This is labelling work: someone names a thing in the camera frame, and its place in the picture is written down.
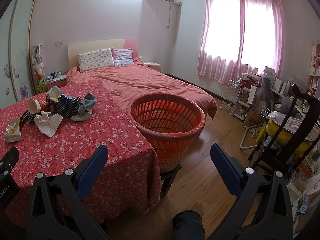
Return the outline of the dark blue snack bag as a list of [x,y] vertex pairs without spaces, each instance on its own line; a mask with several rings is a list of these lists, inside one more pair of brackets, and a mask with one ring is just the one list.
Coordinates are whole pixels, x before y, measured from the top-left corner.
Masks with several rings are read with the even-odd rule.
[[46,93],[47,108],[51,113],[59,113],[65,103],[65,95],[61,90],[54,86]]

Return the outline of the brown hair band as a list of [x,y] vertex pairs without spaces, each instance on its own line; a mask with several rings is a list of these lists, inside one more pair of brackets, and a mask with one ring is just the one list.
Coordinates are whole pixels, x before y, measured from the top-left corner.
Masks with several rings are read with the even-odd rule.
[[23,128],[24,124],[28,121],[28,119],[29,119],[29,111],[27,110],[21,116],[20,129]]

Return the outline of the black floral cloth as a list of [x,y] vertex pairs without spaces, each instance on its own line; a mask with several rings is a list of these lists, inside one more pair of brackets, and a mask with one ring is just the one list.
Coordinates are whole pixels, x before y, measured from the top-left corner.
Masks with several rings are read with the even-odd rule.
[[31,124],[31,125],[34,125],[35,124],[35,121],[34,119],[37,117],[37,114],[33,114],[31,112],[28,111],[27,113],[27,119],[28,119],[28,122]]

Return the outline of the pink window curtains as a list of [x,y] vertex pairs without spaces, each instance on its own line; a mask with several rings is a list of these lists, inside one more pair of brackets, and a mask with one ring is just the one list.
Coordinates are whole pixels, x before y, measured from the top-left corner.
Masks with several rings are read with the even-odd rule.
[[281,74],[282,0],[205,0],[198,74],[227,84],[265,67]]

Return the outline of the yellow white snack wrapper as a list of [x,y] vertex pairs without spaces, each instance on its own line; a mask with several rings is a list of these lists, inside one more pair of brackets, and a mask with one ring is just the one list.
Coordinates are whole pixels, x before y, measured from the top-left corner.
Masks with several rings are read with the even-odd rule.
[[22,140],[20,124],[20,116],[17,119],[13,120],[10,124],[8,124],[4,133],[5,142],[10,143]]

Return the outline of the black white dotted sock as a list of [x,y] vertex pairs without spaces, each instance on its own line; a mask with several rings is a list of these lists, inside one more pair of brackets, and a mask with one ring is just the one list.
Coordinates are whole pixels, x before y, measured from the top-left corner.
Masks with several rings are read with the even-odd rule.
[[60,94],[56,103],[56,111],[64,118],[71,118],[78,114],[81,97]]

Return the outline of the striped pink pillow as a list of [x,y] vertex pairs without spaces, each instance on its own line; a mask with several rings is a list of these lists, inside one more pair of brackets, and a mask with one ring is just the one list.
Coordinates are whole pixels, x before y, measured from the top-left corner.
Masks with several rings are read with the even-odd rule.
[[116,67],[134,64],[133,48],[128,48],[128,49],[112,48],[112,56],[113,56],[114,65]]

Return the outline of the orange white paper cup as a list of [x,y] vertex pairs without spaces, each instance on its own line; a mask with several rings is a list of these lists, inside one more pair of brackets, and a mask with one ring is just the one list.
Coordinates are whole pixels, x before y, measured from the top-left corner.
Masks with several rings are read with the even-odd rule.
[[48,106],[47,106],[47,103],[43,100],[30,99],[28,101],[28,111],[31,114],[38,114],[38,113],[41,113],[42,111],[47,112]]

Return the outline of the floral white pillow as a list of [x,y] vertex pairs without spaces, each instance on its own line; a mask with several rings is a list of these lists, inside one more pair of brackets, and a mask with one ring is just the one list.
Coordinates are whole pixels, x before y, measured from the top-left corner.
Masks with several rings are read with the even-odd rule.
[[79,54],[78,61],[80,72],[86,72],[88,70],[101,67],[114,66],[114,59],[112,56],[111,48]]

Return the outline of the sliding wardrobe with flowers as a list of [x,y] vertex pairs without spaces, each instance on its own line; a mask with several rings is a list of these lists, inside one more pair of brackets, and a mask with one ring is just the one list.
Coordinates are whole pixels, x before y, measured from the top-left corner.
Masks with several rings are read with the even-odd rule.
[[1,17],[1,109],[35,94],[30,24],[35,0],[12,0]]

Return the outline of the cluttered desk with items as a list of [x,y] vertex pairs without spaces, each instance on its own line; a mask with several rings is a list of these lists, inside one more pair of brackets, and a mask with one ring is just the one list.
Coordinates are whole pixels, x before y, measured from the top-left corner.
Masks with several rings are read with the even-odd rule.
[[[263,111],[265,111],[263,116],[265,118],[267,118],[268,122],[269,122],[268,115],[271,112],[280,112],[282,114],[287,114],[287,112],[288,112],[288,110],[290,108],[290,105],[291,105],[293,97],[294,97],[294,94],[292,93],[291,87],[290,87],[289,88],[289,95],[287,97],[284,97],[284,98],[278,100],[278,104],[275,105],[273,109],[268,109],[266,107],[263,108]],[[294,117],[294,118],[303,120],[303,118],[306,115],[308,109],[309,109],[309,104],[303,99],[298,99],[297,102],[296,102],[296,105],[295,105],[295,109],[293,110],[291,116]],[[271,137],[266,134],[266,125],[267,125],[267,123],[264,124],[263,127],[260,130],[259,135],[261,136],[261,139],[258,139],[258,142],[257,142],[256,146],[260,146],[260,145],[266,146],[267,143],[271,140]]]

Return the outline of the light green sock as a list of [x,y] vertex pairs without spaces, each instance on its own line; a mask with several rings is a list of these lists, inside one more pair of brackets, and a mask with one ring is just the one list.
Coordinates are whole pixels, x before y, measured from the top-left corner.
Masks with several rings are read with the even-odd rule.
[[91,93],[86,94],[80,101],[78,113],[71,116],[71,120],[75,122],[86,121],[91,116],[96,102],[97,98],[94,95]]

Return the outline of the white tissue paper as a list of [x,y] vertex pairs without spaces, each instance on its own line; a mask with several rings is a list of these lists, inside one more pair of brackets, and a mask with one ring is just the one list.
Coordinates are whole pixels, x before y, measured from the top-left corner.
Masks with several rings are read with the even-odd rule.
[[49,138],[53,137],[59,127],[63,116],[60,114],[52,114],[51,112],[41,112],[41,115],[36,115],[34,118],[35,125],[40,132]]

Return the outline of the bed with pink duvet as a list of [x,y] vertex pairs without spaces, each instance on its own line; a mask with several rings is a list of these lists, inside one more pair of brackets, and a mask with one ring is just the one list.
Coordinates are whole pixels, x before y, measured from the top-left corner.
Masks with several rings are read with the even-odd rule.
[[217,111],[215,99],[204,90],[151,69],[137,58],[132,65],[101,67],[83,73],[73,67],[67,73],[68,86],[87,81],[101,81],[122,110],[140,95],[163,92],[195,102],[211,118]]

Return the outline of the red floral table cloth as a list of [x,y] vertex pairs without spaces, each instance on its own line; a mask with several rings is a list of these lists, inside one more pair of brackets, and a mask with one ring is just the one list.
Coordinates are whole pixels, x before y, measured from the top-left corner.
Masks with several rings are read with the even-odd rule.
[[93,94],[97,102],[92,115],[82,122],[63,119],[52,137],[35,125],[23,126],[22,140],[14,143],[19,160],[11,173],[20,190],[6,208],[9,219],[25,226],[31,187],[39,172],[60,175],[77,167],[100,145],[107,147],[108,161],[83,199],[85,206],[99,222],[127,208],[146,214],[159,202],[162,186],[155,150],[102,82],[88,81],[61,90],[71,96]]

